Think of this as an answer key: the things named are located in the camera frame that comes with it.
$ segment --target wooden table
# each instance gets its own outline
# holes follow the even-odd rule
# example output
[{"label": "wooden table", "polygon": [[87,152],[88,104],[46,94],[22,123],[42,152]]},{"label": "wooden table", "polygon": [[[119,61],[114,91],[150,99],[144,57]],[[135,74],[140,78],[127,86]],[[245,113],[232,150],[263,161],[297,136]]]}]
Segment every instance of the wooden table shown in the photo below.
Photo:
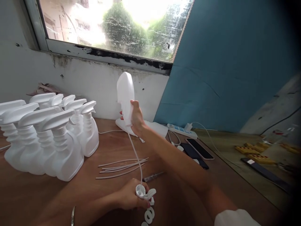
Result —
[{"label": "wooden table", "polygon": [[[113,120],[96,119],[100,132],[118,129]],[[143,176],[169,171],[146,143],[132,137],[140,158],[149,157],[142,167]],[[182,142],[185,136],[180,135]],[[7,145],[0,138],[0,147]],[[206,161],[208,173],[216,180],[224,193],[241,209],[245,209],[261,225],[277,221],[280,212],[243,178],[233,171],[217,155]],[[47,175],[37,176],[13,169],[0,153],[0,222],[1,225],[36,225],[38,221],[59,213],[65,208],[103,197],[119,190],[131,178],[140,178],[140,171],[106,180],[96,180],[99,164],[135,158],[128,135],[110,132],[99,135],[99,147],[85,162],[70,182],[63,182]],[[195,192],[173,173],[166,173],[149,182],[157,194],[154,210],[156,216],[151,225],[213,225],[206,209]],[[141,225],[144,210],[114,210],[95,225]]]}]

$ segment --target white spray bottle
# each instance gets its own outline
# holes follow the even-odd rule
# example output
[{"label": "white spray bottle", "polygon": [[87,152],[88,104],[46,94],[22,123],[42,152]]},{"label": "white spray bottle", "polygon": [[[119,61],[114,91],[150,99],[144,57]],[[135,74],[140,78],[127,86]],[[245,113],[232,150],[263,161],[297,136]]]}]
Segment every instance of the white spray bottle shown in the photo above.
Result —
[{"label": "white spray bottle", "polygon": [[55,107],[55,106],[61,106],[62,103],[62,99],[63,99],[64,95],[63,94],[58,94],[56,96],[53,96],[49,99],[48,101],[48,106],[49,107]]},{"label": "white spray bottle", "polygon": [[[37,130],[38,124],[41,123],[45,118],[61,111],[61,108],[56,106],[28,113],[20,119],[18,127],[34,126],[34,128]],[[56,172],[52,167],[53,159],[56,153],[52,132],[51,130],[36,132],[42,150],[30,149],[24,153],[24,159],[26,159],[26,162],[31,163],[28,171],[32,173],[39,171],[40,167],[42,167],[47,175],[56,176]]]},{"label": "white spray bottle", "polygon": [[74,101],[75,95],[69,95],[67,97],[64,97],[61,103],[61,107],[65,108],[67,104],[71,101]]},{"label": "white spray bottle", "polygon": [[72,124],[70,117],[74,110],[66,110],[48,116],[39,124],[38,131],[52,130],[54,145],[57,153],[53,160],[53,168],[58,179],[70,181],[82,167],[84,155],[76,136],[65,127],[67,122]]},{"label": "white spray bottle", "polygon": [[80,144],[84,156],[90,157],[96,151],[99,145],[99,135],[96,122],[92,117],[96,101],[90,101],[80,108],[80,114],[83,115],[83,133],[80,137]]},{"label": "white spray bottle", "polygon": [[38,94],[30,98],[29,103],[38,103],[40,109],[48,108],[48,101],[55,95],[55,93]]},{"label": "white spray bottle", "polygon": [[10,148],[4,154],[4,158],[16,170],[21,170],[21,168],[19,167],[19,164],[15,163],[14,157],[17,156],[16,158],[18,159],[18,155],[20,155],[22,151],[24,151],[25,147],[20,142],[18,136],[18,130],[15,127],[15,125],[13,123],[3,125],[1,116],[3,115],[4,112],[25,104],[26,103],[24,100],[15,100],[15,101],[10,101],[10,102],[0,104],[1,130],[4,132],[3,135],[7,137],[6,141],[11,143]]},{"label": "white spray bottle", "polygon": [[117,102],[121,104],[123,119],[125,122],[125,128],[126,132],[128,133],[129,139],[131,140],[137,161],[140,166],[140,173],[141,173],[141,184],[136,186],[136,195],[143,199],[146,195],[146,190],[144,186],[142,185],[142,168],[141,164],[139,162],[139,158],[137,155],[137,152],[135,150],[135,147],[133,145],[132,139],[129,135],[129,129],[133,125],[132,124],[132,113],[133,113],[133,105],[131,103],[131,100],[135,99],[135,93],[134,93],[134,85],[132,76],[130,73],[123,72],[118,81],[117,81]]},{"label": "white spray bottle", "polygon": [[30,103],[8,110],[1,116],[1,122],[4,125],[14,123],[18,130],[18,138],[20,143],[24,147],[20,150],[15,150],[12,153],[8,153],[6,159],[9,163],[12,163],[11,166],[23,172],[28,172],[29,166],[22,161],[22,155],[28,149],[39,149],[40,145],[38,143],[37,133],[33,126],[19,128],[18,122],[24,115],[33,112],[38,107],[39,105],[37,103]]},{"label": "white spray bottle", "polygon": [[82,134],[82,123],[83,123],[83,117],[81,115],[80,108],[86,102],[87,102],[86,99],[74,100],[74,101],[70,101],[65,107],[65,110],[70,110],[70,109],[75,110],[75,114],[71,117],[71,120],[72,122],[74,122],[75,125],[71,125],[67,123],[66,128],[69,131],[73,132],[78,138],[78,140],[80,140],[80,136]]}]

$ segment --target black smartphone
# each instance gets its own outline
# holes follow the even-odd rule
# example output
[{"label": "black smartphone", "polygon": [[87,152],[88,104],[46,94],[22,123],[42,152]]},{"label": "black smartphone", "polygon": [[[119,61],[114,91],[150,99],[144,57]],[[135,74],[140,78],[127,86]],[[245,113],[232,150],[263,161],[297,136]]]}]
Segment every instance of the black smartphone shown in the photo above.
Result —
[{"label": "black smartphone", "polygon": [[192,159],[197,159],[198,163],[201,167],[203,167],[205,170],[209,169],[207,164],[202,160],[202,158],[199,156],[199,154],[193,149],[193,147],[190,146],[190,144],[181,143],[181,146],[184,148],[184,152]]},{"label": "black smartphone", "polygon": [[195,139],[186,138],[187,143],[189,143],[194,150],[202,157],[204,160],[213,160],[214,157],[202,147]]}]

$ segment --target window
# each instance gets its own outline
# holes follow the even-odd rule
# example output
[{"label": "window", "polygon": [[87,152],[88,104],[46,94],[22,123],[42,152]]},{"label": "window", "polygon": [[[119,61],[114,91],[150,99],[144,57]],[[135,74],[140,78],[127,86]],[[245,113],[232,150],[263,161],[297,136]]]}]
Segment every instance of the window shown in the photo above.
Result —
[{"label": "window", "polygon": [[44,34],[33,26],[39,44],[45,39],[49,51],[62,53],[65,46],[72,55],[77,47],[105,62],[104,58],[120,53],[125,62],[158,61],[161,70],[171,68],[167,65],[172,65],[193,4],[193,0],[37,0],[36,8],[31,3],[35,0],[25,1],[33,21],[38,21],[36,10],[42,15]]}]

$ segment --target spray bottle head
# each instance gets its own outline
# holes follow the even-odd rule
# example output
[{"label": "spray bottle head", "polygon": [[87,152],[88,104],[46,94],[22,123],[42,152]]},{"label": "spray bottle head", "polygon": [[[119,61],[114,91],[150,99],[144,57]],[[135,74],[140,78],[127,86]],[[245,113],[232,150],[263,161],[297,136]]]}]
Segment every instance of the spray bottle head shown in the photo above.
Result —
[{"label": "spray bottle head", "polygon": [[117,81],[117,102],[121,104],[125,126],[132,126],[133,106],[131,100],[135,99],[134,85],[130,73],[123,72]]},{"label": "spray bottle head", "polygon": [[86,103],[87,100],[86,99],[80,99],[80,100],[74,100],[69,102],[66,107],[65,110],[70,110],[73,109],[75,111],[79,111],[79,109],[81,108],[81,106]]},{"label": "spray bottle head", "polygon": [[71,101],[74,101],[74,99],[75,99],[75,95],[69,95],[67,97],[64,97],[62,100],[61,106],[66,107],[67,104]]},{"label": "spray bottle head", "polygon": [[95,111],[94,111],[95,105],[96,105],[96,101],[94,101],[94,100],[84,104],[83,106],[81,106],[81,108],[79,110],[80,114],[83,115],[83,114],[88,114],[91,112],[95,113]]},{"label": "spray bottle head", "polygon": [[48,101],[49,107],[54,107],[54,106],[60,105],[63,97],[64,97],[63,94],[58,94],[58,95],[51,97]]},{"label": "spray bottle head", "polygon": [[44,109],[49,107],[47,102],[55,95],[55,93],[38,94],[30,98],[29,103],[38,103],[40,109]]},{"label": "spray bottle head", "polygon": [[39,124],[37,131],[43,132],[52,130],[54,135],[63,134],[64,132],[66,132],[65,125],[67,124],[67,122],[70,122],[70,117],[74,114],[75,111],[73,109],[70,109],[56,113],[54,115],[50,115]]},{"label": "spray bottle head", "polygon": [[17,123],[24,115],[33,112],[38,107],[39,105],[37,103],[30,103],[7,110],[1,115],[0,124],[7,125],[11,123]]},{"label": "spray bottle head", "polygon": [[24,115],[18,122],[18,127],[37,125],[50,115],[60,112],[61,109],[57,106],[37,110]]},{"label": "spray bottle head", "polygon": [[10,102],[0,103],[0,116],[9,109],[25,105],[24,100],[14,100]]}]

